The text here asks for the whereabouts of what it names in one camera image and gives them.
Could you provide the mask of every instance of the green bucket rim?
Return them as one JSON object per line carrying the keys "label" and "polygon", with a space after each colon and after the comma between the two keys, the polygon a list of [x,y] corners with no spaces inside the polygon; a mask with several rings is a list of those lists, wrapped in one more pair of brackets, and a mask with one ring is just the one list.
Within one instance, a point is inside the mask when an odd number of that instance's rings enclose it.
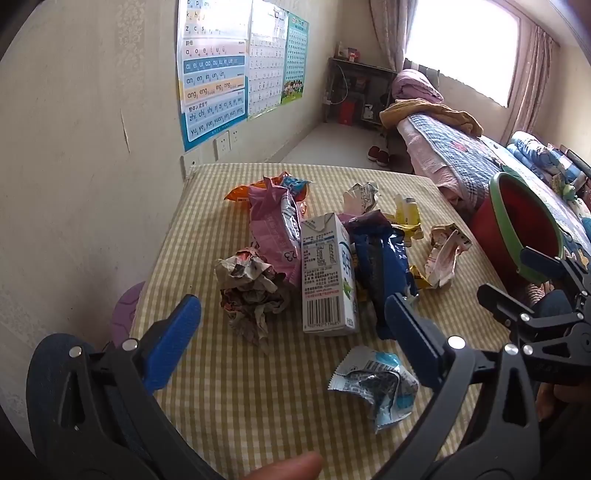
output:
{"label": "green bucket rim", "polygon": [[556,220],[548,210],[548,207],[534,192],[532,192],[532,190],[518,174],[500,171],[491,178],[489,182],[489,195],[491,197],[492,209],[495,212],[496,222],[499,226],[499,231],[501,232],[501,236],[503,237],[507,251],[517,266],[517,273],[527,281],[536,285],[540,285],[548,281],[549,278],[537,272],[536,270],[526,267],[519,258],[521,250],[523,250],[523,245],[521,244],[517,233],[515,233],[513,224],[509,220],[509,215],[507,214],[507,209],[505,208],[505,204],[503,203],[503,198],[501,196],[501,187],[499,184],[504,178],[508,178],[510,181],[517,182],[519,186],[523,187],[524,193],[528,194],[530,198],[537,204],[537,206],[540,207],[540,209],[544,212],[546,218],[550,221],[552,227],[554,228],[556,240],[558,240],[558,252],[556,253],[556,256],[560,257],[561,259],[564,258],[564,239],[562,237],[562,233],[558,227],[558,224],[556,223]]}

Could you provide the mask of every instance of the human hand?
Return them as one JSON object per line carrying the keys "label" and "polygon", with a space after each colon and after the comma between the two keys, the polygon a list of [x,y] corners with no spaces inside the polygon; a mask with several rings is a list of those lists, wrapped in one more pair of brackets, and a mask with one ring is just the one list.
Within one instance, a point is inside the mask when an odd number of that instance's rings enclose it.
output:
{"label": "human hand", "polygon": [[576,387],[542,383],[535,399],[539,420],[545,420],[554,413],[557,399],[565,403],[591,403],[591,378]]}
{"label": "human hand", "polygon": [[242,480],[316,480],[322,470],[323,461],[318,453],[308,452],[265,465]]}

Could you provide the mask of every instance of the shoe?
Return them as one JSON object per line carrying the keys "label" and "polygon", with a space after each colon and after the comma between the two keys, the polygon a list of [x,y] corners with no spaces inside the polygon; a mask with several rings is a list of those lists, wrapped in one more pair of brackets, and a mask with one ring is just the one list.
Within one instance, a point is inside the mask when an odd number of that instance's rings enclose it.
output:
{"label": "shoe", "polygon": [[375,162],[380,167],[388,168],[390,166],[390,157],[388,155],[388,152],[386,152],[384,150],[380,150],[377,158],[375,159]]}
{"label": "shoe", "polygon": [[379,147],[375,145],[371,147],[368,151],[368,160],[369,161],[376,161],[378,159]]}

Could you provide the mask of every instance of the wall poster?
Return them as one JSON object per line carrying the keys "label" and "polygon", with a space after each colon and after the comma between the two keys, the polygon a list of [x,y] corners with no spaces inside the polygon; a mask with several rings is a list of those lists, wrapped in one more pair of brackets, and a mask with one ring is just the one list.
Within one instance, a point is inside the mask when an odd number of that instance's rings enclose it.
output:
{"label": "wall poster", "polygon": [[179,0],[177,73],[185,151],[246,118],[252,0]]}
{"label": "wall poster", "polygon": [[264,0],[252,4],[248,69],[248,116],[254,118],[281,104],[287,11]]}
{"label": "wall poster", "polygon": [[306,20],[289,14],[281,103],[297,100],[304,92],[309,27]]}

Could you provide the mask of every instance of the snack wrapper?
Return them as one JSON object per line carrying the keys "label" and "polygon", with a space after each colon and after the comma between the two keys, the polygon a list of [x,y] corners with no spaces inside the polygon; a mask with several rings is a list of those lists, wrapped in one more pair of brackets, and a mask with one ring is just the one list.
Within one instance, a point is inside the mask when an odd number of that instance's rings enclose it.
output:
{"label": "snack wrapper", "polygon": [[368,181],[356,183],[343,193],[343,212],[353,216],[363,215],[375,207],[378,201],[378,184]]}
{"label": "snack wrapper", "polygon": [[367,401],[378,433],[412,413],[418,381],[393,353],[359,345],[339,364],[328,390],[351,392]]}
{"label": "snack wrapper", "polygon": [[287,282],[300,288],[301,228],[297,205],[286,187],[265,178],[266,188],[248,187],[253,247]]}
{"label": "snack wrapper", "polygon": [[290,303],[285,274],[277,273],[254,248],[216,260],[214,271],[230,327],[267,353],[266,314],[282,312]]}
{"label": "snack wrapper", "polygon": [[[303,202],[306,195],[308,195],[308,184],[310,181],[297,179],[290,175],[289,172],[284,171],[279,176],[271,178],[271,181],[273,185],[280,185],[289,189],[291,196],[297,203]],[[260,189],[264,189],[266,186],[267,184],[264,178],[258,182],[250,184],[250,187],[259,187]],[[232,200],[233,202],[248,200],[248,189],[249,185],[240,185],[228,193],[224,198],[226,200]]]}
{"label": "snack wrapper", "polygon": [[404,232],[394,228],[379,210],[353,218],[344,226],[357,254],[355,278],[374,304],[376,332],[382,340],[394,339],[384,316],[386,299],[401,293],[412,301],[418,294],[408,265]]}
{"label": "snack wrapper", "polygon": [[455,223],[431,228],[433,249],[425,263],[425,276],[432,288],[443,287],[456,275],[457,259],[472,246],[472,241]]}

